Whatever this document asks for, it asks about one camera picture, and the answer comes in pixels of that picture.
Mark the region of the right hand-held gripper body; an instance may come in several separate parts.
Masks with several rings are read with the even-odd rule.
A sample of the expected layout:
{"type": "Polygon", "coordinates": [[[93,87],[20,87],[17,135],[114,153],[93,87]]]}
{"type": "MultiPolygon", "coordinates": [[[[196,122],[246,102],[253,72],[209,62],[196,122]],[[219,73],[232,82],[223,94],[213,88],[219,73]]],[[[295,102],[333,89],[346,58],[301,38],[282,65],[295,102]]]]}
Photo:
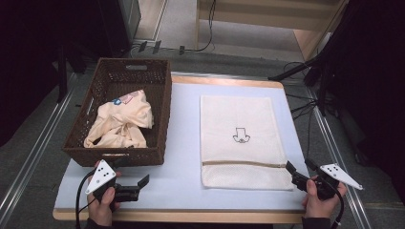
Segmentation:
{"type": "MultiPolygon", "coordinates": [[[[337,164],[321,165],[315,173],[317,174],[317,178],[314,182],[317,186],[317,195],[321,200],[333,198],[336,195],[337,186],[340,182],[348,184],[357,190],[363,190],[363,186],[355,181],[337,164]]],[[[296,185],[299,190],[304,192],[307,191],[307,181],[309,180],[309,177],[306,177],[297,171],[297,175],[291,176],[291,178],[291,182],[296,185]]]]}

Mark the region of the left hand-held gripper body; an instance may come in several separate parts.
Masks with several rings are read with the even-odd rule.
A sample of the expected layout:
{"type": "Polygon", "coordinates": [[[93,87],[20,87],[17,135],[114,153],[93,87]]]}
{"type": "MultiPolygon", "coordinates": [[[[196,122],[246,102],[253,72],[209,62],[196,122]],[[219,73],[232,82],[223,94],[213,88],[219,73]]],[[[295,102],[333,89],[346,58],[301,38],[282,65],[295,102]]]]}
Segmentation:
{"type": "Polygon", "coordinates": [[[139,199],[139,186],[122,186],[116,183],[117,173],[107,161],[102,159],[92,174],[85,193],[92,194],[98,201],[102,200],[108,188],[115,189],[114,202],[137,201],[139,199]]]}

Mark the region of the cream garment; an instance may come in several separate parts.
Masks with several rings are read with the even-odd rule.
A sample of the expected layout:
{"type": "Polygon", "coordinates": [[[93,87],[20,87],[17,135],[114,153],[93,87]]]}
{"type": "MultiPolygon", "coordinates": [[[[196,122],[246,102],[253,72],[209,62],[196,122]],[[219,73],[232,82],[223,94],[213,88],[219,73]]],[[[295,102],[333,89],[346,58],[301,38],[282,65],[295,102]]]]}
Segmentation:
{"type": "Polygon", "coordinates": [[[152,107],[144,90],[138,90],[101,105],[96,121],[84,139],[85,148],[146,148],[143,129],[154,125],[152,107]]]}

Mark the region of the white mesh laundry bag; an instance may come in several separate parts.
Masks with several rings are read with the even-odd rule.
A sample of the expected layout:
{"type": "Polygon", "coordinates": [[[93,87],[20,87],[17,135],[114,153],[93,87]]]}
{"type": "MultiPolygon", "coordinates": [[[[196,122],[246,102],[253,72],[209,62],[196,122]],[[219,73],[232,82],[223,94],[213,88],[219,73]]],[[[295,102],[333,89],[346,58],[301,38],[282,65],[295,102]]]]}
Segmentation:
{"type": "Polygon", "coordinates": [[[201,97],[202,184],[290,191],[287,157],[269,97],[201,97]]]}

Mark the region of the brown wicker basket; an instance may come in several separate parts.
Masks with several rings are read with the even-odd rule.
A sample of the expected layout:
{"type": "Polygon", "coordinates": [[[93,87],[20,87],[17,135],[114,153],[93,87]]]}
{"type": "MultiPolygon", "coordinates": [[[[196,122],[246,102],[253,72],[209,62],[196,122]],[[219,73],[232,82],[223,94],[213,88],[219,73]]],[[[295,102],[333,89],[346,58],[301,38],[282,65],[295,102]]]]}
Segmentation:
{"type": "Polygon", "coordinates": [[[100,159],[113,162],[119,158],[125,166],[161,165],[164,162],[171,91],[170,64],[166,60],[101,58],[63,151],[83,167],[91,167],[100,159]],[[85,138],[96,121],[98,107],[137,90],[145,92],[154,117],[153,127],[141,130],[146,146],[86,148],[85,138]]]}

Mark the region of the person's left hand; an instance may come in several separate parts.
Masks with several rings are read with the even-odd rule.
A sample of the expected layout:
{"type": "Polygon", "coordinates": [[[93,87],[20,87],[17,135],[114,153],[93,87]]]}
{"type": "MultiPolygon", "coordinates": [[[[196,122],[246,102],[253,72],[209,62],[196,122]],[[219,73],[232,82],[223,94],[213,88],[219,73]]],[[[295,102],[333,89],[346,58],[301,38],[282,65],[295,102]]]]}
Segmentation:
{"type": "Polygon", "coordinates": [[[116,189],[114,187],[109,187],[104,192],[101,201],[98,201],[92,194],[89,194],[87,196],[89,203],[88,219],[94,220],[99,225],[113,226],[113,212],[110,209],[110,204],[113,202],[115,194],[116,189]]]}

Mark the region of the person's right hand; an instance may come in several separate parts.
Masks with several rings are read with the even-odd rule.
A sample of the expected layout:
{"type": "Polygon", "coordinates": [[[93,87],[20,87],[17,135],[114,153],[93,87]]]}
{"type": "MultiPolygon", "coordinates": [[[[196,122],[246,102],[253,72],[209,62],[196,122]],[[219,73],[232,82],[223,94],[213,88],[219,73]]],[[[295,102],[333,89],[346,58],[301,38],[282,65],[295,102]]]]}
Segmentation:
{"type": "Polygon", "coordinates": [[[317,186],[314,181],[315,177],[307,181],[307,194],[302,202],[302,205],[306,209],[305,218],[329,219],[335,207],[340,204],[340,197],[346,195],[347,187],[340,182],[337,186],[337,191],[340,195],[335,195],[333,198],[327,200],[321,200],[317,195],[317,186]]]}

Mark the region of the light blue table mat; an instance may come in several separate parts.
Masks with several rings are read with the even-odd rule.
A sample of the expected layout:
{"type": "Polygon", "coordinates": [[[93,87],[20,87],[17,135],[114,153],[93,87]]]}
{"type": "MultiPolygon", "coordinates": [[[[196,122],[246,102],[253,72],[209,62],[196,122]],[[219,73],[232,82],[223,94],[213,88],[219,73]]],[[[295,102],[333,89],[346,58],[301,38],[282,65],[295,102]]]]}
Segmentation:
{"type": "Polygon", "coordinates": [[[200,98],[203,95],[269,97],[288,160],[303,174],[308,172],[282,88],[219,86],[175,83],[164,163],[160,166],[124,168],[117,182],[133,185],[145,175],[150,182],[136,202],[124,202],[125,211],[301,211],[303,191],[247,191],[205,188],[201,179],[200,98]]]}

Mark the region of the wooden table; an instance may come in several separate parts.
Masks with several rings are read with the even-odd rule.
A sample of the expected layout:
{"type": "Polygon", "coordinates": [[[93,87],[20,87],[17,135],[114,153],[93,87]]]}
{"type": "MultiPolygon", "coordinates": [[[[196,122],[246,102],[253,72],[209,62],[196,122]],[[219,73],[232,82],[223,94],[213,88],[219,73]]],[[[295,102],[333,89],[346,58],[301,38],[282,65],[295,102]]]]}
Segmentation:
{"type": "MultiPolygon", "coordinates": [[[[203,85],[219,85],[219,86],[247,86],[247,87],[262,87],[262,88],[282,88],[285,86],[279,82],[272,81],[253,81],[243,79],[226,79],[215,77],[201,77],[194,73],[192,74],[172,74],[172,88],[175,83],[183,84],[203,84],[203,85]]],[[[213,210],[198,210],[194,212],[187,211],[141,211],[131,212],[125,211],[114,213],[115,220],[124,221],[165,221],[165,222],[227,222],[227,223],[299,223],[304,213],[301,211],[287,210],[271,210],[271,211],[213,211],[213,210]]]]}

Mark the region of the dark curtain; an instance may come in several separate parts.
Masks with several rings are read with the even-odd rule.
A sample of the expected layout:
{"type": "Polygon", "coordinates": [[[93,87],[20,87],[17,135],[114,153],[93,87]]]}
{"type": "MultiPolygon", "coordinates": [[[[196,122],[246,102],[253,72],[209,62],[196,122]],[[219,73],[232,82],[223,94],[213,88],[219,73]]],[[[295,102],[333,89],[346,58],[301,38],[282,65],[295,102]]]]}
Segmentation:
{"type": "Polygon", "coordinates": [[[363,134],[356,148],[405,204],[405,0],[350,0],[330,42],[328,90],[363,134]]]}
{"type": "Polygon", "coordinates": [[[96,0],[0,0],[0,147],[53,89],[57,49],[81,49],[96,0]]]}

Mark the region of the black tripod stand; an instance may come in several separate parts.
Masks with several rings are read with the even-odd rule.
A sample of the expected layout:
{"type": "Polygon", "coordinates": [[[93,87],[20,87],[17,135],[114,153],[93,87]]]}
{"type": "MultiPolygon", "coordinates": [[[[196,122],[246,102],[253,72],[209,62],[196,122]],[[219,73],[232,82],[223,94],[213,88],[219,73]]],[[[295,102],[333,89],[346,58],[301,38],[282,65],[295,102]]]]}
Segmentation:
{"type": "Polygon", "coordinates": [[[357,2],[358,0],[345,0],[345,4],[342,7],[343,15],[322,51],[310,60],[305,61],[284,73],[276,76],[269,76],[267,78],[270,81],[280,82],[300,71],[309,69],[304,77],[304,83],[306,86],[312,87],[317,80],[320,80],[316,106],[321,115],[326,115],[326,88],[328,81],[332,77],[331,60],[336,55],[338,47],[343,43],[342,37],[346,33],[347,27],[356,12],[356,7],[353,7],[352,4],[356,4],[357,2]]]}

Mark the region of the black metal stand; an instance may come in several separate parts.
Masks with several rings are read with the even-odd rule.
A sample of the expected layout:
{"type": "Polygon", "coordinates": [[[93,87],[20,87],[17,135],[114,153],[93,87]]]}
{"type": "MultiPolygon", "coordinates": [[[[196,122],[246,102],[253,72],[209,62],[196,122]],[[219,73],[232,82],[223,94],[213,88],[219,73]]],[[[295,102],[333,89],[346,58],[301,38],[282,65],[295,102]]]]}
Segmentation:
{"type": "Polygon", "coordinates": [[[81,47],[74,42],[62,44],[57,49],[58,99],[60,103],[68,92],[67,64],[75,73],[84,73],[86,64],[81,57],[81,47]]]}

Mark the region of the dark grey cabinet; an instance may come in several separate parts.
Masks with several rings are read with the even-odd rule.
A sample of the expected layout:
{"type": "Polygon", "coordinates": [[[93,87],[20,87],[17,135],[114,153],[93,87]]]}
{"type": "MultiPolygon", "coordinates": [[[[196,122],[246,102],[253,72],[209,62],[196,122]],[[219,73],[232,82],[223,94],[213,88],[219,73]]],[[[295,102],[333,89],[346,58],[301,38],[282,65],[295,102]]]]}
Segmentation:
{"type": "Polygon", "coordinates": [[[137,33],[141,13],[139,0],[97,0],[103,33],[106,36],[104,56],[119,57],[128,52],[137,33]]]}

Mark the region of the light wooden shelf unit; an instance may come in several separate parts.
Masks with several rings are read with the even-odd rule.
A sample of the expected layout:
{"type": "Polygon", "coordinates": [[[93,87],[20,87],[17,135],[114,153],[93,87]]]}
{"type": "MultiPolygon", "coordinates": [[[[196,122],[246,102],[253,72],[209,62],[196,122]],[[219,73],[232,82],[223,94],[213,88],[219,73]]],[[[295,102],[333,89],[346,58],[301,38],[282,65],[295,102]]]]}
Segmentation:
{"type": "Polygon", "coordinates": [[[221,22],[293,29],[301,54],[312,58],[328,32],[339,23],[349,0],[197,0],[196,21],[221,22]]]}

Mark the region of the metal floor rail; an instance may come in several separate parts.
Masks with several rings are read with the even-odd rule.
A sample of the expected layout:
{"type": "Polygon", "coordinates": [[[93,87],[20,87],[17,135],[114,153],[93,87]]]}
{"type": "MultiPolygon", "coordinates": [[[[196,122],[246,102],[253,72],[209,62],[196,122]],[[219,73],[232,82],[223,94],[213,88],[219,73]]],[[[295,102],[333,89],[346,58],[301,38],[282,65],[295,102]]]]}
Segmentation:
{"type": "Polygon", "coordinates": [[[312,124],[322,136],[325,143],[325,153],[315,153],[307,150],[307,155],[318,163],[328,161],[338,164],[345,172],[363,186],[362,190],[347,186],[347,193],[343,196],[345,202],[344,214],[340,228],[342,229],[373,229],[371,220],[366,211],[365,203],[361,197],[366,194],[366,179],[362,177],[362,167],[356,162],[353,147],[346,136],[339,119],[326,113],[322,115],[318,107],[312,111],[312,124]]]}
{"type": "Polygon", "coordinates": [[[25,188],[27,187],[32,174],[44,154],[45,148],[49,143],[56,126],[58,125],[61,116],[63,116],[68,103],[72,98],[72,93],[77,84],[77,74],[72,73],[68,77],[69,89],[67,94],[60,102],[57,102],[51,114],[47,118],[41,132],[35,136],[35,142],[30,148],[24,163],[18,171],[16,177],[12,180],[11,185],[8,187],[5,195],[0,199],[0,227],[4,227],[12,215],[19,199],[21,198],[25,188]]]}

